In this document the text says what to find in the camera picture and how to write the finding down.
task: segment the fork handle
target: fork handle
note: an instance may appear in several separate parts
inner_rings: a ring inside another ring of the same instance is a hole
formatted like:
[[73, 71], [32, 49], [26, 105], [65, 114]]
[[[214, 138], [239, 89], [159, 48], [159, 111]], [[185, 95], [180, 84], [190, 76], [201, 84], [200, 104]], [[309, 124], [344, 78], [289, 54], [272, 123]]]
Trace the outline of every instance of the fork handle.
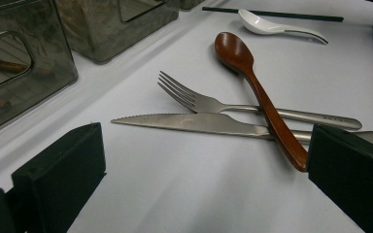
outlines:
[[[227, 108], [225, 108], [225, 110], [262, 113], [262, 109], [259, 106], [254, 105], [229, 105]], [[277, 109], [277, 111], [281, 117], [310, 123], [321, 123], [354, 130], [360, 129], [362, 127], [361, 122], [349, 117], [314, 114], [285, 109]]]

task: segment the metal container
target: metal container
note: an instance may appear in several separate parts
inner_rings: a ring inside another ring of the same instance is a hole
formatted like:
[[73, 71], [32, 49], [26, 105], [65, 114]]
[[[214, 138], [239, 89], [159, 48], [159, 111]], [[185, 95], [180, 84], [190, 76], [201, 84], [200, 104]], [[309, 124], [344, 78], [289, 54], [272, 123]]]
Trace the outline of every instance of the metal container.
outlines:
[[178, 18], [179, 0], [56, 0], [72, 50], [97, 64], [109, 62]]
[[189, 11], [203, 1], [204, 0], [180, 0], [180, 8], [182, 10]]
[[0, 0], [0, 127], [78, 77], [52, 0]]

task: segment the fork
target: fork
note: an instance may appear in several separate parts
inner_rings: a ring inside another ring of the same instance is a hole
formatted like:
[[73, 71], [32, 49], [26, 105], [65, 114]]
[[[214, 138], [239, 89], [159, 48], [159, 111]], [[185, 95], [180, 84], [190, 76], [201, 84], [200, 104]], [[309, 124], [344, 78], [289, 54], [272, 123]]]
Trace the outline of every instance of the fork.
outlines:
[[[228, 110], [262, 113], [262, 109], [259, 106], [223, 104], [213, 97], [189, 89], [162, 71], [160, 72], [158, 79], [160, 80], [160, 83], [158, 83], [159, 86], [172, 96], [172, 98], [196, 113], [218, 114]], [[321, 123], [354, 130], [362, 127], [362, 124], [358, 120], [349, 117], [322, 115], [285, 109], [277, 109], [277, 111], [281, 117], [304, 122]]]

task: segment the spoon handle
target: spoon handle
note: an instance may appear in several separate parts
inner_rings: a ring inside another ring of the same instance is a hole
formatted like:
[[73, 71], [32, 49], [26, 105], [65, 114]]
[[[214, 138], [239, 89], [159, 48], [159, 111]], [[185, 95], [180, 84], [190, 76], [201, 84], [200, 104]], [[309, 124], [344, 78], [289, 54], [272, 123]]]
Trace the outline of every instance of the spoon handle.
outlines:
[[295, 139], [283, 119], [278, 114], [261, 83], [256, 78], [253, 68], [251, 67], [251, 70], [245, 69], [243, 72], [254, 91], [261, 109], [264, 111], [265, 119], [277, 143], [284, 151], [292, 166], [300, 172], [306, 172], [307, 151]]

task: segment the black chopstick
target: black chopstick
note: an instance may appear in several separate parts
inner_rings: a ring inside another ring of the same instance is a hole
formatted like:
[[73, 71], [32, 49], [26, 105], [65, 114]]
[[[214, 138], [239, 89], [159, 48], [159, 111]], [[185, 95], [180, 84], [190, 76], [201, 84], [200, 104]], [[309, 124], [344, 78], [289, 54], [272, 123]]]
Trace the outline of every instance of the black chopstick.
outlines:
[[[237, 9], [227, 9], [227, 8], [211, 8], [203, 7], [202, 11], [208, 12], [224, 12], [224, 13], [238, 13]], [[300, 19], [310, 19], [310, 20], [321, 20], [321, 21], [336, 21], [342, 22], [343, 17], [328, 17], [328, 16], [315, 16], [315, 15], [302, 15], [302, 14], [293, 14], [293, 13], [277, 13], [277, 12], [262, 12], [262, 11], [250, 11], [259, 16], [265, 17], [290, 17], [290, 18], [300, 18]]]

